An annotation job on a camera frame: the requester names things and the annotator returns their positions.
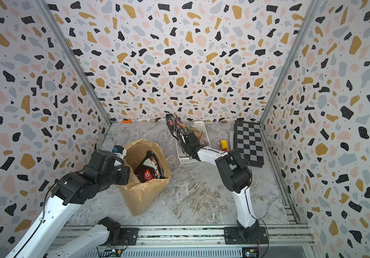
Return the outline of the brown paper bag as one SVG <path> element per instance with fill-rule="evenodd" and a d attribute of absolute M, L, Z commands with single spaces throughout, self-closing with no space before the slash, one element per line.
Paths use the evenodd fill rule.
<path fill-rule="evenodd" d="M 125 146 L 131 168 L 129 182 L 119 190 L 133 216 L 141 215 L 170 182 L 171 171 L 157 143 L 139 139 Z"/>

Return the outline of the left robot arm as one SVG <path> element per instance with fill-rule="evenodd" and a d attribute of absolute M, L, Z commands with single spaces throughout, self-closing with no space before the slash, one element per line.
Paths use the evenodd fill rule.
<path fill-rule="evenodd" d="M 63 176 L 46 194 L 43 210 L 9 258 L 80 258 L 100 245 L 120 240 L 120 223 L 106 217 L 88 232 L 54 250 L 51 244 L 71 216 L 87 200 L 110 186 L 125 186 L 130 167 L 125 164 L 126 150 L 114 146 L 112 151 L 95 150 L 80 171 Z"/>

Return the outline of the green seaweed condiment packet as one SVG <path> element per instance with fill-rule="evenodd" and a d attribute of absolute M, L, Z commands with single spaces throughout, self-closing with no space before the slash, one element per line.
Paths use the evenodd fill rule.
<path fill-rule="evenodd" d="M 182 120 L 173 114 L 167 114 L 166 115 L 166 124 L 168 126 L 169 131 L 171 132 L 172 136 L 180 142 L 180 134 L 182 134 L 185 131 L 192 130 L 191 127 L 187 126 L 185 123 L 182 122 Z"/>

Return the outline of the dark red condiment packet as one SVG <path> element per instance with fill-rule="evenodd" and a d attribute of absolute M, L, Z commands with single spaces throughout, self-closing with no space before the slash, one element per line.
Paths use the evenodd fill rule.
<path fill-rule="evenodd" d="M 134 174 L 141 183 L 145 183 L 153 179 L 165 178 L 157 156 L 150 150 L 147 151 L 145 158 L 135 169 Z"/>

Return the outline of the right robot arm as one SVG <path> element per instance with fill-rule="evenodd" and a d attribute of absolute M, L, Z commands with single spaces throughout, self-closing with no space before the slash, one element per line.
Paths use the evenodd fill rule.
<path fill-rule="evenodd" d="M 232 192 L 237 208 L 237 239 L 243 243 L 258 241 L 258 234 L 265 228 L 260 226 L 259 219 L 254 215 L 250 195 L 252 172 L 243 157 L 234 150 L 218 151 L 202 145 L 192 130 L 181 126 L 174 129 L 172 135 L 188 156 L 217 166 L 219 176 Z"/>

